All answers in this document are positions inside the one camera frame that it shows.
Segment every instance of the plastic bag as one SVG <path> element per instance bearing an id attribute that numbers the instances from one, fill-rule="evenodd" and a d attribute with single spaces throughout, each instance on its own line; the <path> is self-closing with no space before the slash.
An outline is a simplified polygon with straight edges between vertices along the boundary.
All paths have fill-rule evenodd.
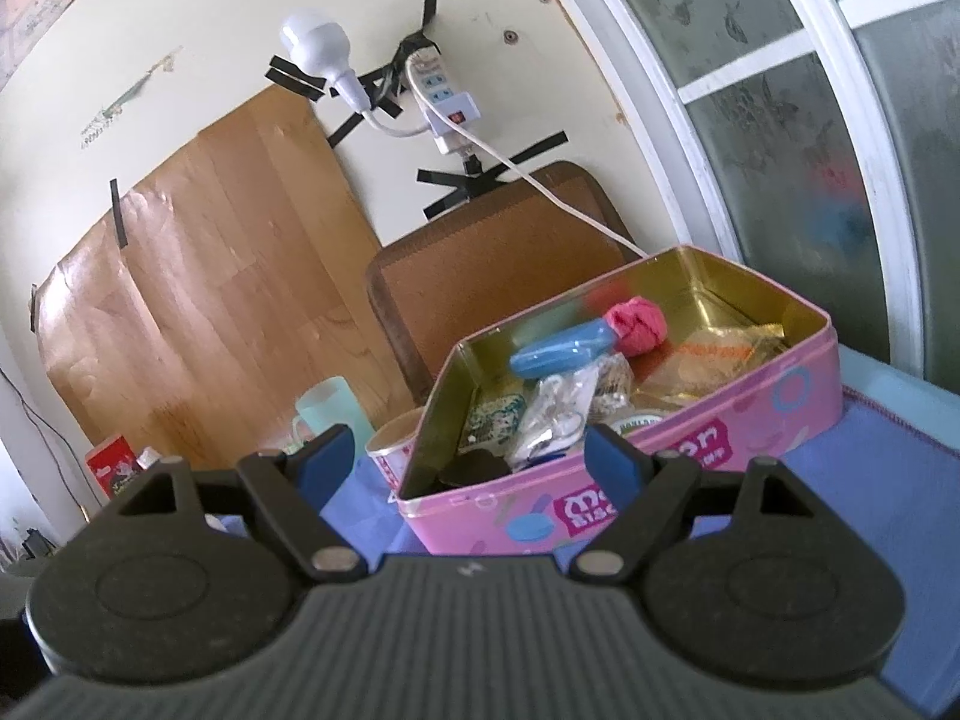
<path id="1" fill-rule="evenodd" d="M 597 362 L 600 374 L 590 401 L 587 416 L 590 423 L 606 421 L 609 416 L 630 408 L 630 393 L 634 388 L 634 372 L 622 354 L 605 355 Z"/>
<path id="2" fill-rule="evenodd" d="M 784 351 L 784 327 L 702 327 L 638 388 L 640 394 L 685 405 L 712 394 Z"/>
<path id="3" fill-rule="evenodd" d="M 531 460 L 573 446 L 584 434 L 590 401 L 600 377 L 600 362 L 541 379 L 507 451 L 513 471 Z"/>

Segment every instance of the power strip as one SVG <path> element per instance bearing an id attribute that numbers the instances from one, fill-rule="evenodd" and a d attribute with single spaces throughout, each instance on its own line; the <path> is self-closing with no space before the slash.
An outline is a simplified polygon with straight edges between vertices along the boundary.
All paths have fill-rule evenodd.
<path id="1" fill-rule="evenodd" d="M 426 47 L 415 52 L 413 61 L 410 63 L 410 71 L 414 76 L 411 81 L 424 91 L 431 103 L 434 103 L 445 117 L 461 127 L 480 118 L 480 111 L 473 98 L 469 92 L 457 90 L 448 69 L 443 64 L 443 57 L 435 47 Z M 443 119 L 427 108 L 420 98 L 416 98 L 416 104 L 419 105 L 419 109 L 430 124 L 434 143 L 437 144 L 440 153 L 449 154 L 472 146 L 467 138 L 459 132 L 454 132 Z"/>

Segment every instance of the red box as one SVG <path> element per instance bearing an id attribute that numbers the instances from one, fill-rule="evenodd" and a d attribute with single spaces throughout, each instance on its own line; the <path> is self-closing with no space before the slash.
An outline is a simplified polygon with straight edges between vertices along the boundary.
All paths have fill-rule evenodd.
<path id="1" fill-rule="evenodd" d="M 104 493 L 114 495 L 140 471 L 136 455 L 123 436 L 113 436 L 86 453 L 86 466 L 93 472 Z"/>

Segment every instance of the paper cup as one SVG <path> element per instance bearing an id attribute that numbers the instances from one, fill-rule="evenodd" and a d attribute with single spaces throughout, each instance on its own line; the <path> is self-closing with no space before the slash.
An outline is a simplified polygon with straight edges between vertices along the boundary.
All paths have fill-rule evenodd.
<path id="1" fill-rule="evenodd" d="M 402 413 L 387 422 L 367 442 L 367 454 L 376 463 L 376 467 L 394 492 L 400 489 L 410 454 L 414 450 L 416 430 L 423 415 L 423 408 Z"/>

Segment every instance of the white door frame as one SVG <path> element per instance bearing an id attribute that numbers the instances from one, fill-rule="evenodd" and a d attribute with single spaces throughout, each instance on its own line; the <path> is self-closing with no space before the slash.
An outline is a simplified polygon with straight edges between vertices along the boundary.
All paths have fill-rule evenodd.
<path id="1" fill-rule="evenodd" d="M 923 376 L 923 295 L 904 177 L 853 30 L 944 0 L 790 0 L 803 29 L 677 89 L 625 0 L 559 0 L 650 163 L 678 238 L 742 262 L 726 203 L 685 105 L 817 52 L 851 135 L 874 218 L 891 363 Z"/>

